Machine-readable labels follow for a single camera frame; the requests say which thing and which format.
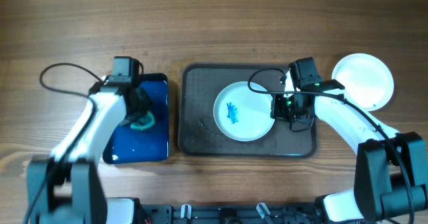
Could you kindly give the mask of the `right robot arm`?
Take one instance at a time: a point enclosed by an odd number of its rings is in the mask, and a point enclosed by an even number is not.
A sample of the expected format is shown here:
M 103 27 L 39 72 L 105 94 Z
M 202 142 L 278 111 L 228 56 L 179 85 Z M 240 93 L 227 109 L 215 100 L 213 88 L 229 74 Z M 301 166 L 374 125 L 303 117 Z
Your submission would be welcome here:
M 358 107 L 336 80 L 272 94 L 272 117 L 317 117 L 356 151 L 352 189 L 319 202 L 327 223 L 377 222 L 427 209 L 427 152 L 416 132 L 400 133 Z

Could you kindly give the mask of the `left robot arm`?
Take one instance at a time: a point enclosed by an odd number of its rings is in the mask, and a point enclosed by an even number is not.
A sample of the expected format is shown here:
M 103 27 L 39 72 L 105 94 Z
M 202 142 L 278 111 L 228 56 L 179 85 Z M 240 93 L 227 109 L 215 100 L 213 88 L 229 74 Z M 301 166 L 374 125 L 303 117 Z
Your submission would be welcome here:
M 24 223 L 107 223 L 114 201 L 106 198 L 97 168 L 114 130 L 148 114 L 151 101 L 129 77 L 96 82 L 69 134 L 47 157 L 27 168 Z

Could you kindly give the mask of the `white plate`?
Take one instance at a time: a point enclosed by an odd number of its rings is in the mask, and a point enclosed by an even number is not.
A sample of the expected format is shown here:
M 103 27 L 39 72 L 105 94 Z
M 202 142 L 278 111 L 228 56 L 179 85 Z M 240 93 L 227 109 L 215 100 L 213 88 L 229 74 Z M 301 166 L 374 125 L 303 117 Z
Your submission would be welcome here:
M 379 58 L 366 53 L 343 57 L 334 67 L 332 79 L 344 85 L 352 99 L 367 111 L 387 105 L 395 88 L 390 69 Z
M 249 142 L 267 134 L 275 120 L 270 116 L 272 97 L 256 83 L 235 82 L 216 97 L 213 116 L 224 135 Z

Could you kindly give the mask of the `green yellow sponge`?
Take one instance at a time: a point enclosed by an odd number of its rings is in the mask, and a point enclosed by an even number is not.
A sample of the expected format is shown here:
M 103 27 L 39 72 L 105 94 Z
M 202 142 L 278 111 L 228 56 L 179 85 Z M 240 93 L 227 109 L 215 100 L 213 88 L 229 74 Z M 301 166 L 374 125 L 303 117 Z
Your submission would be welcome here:
M 155 125 L 155 117 L 151 111 L 148 111 L 144 116 L 140 116 L 131 121 L 130 127 L 133 130 L 147 130 Z

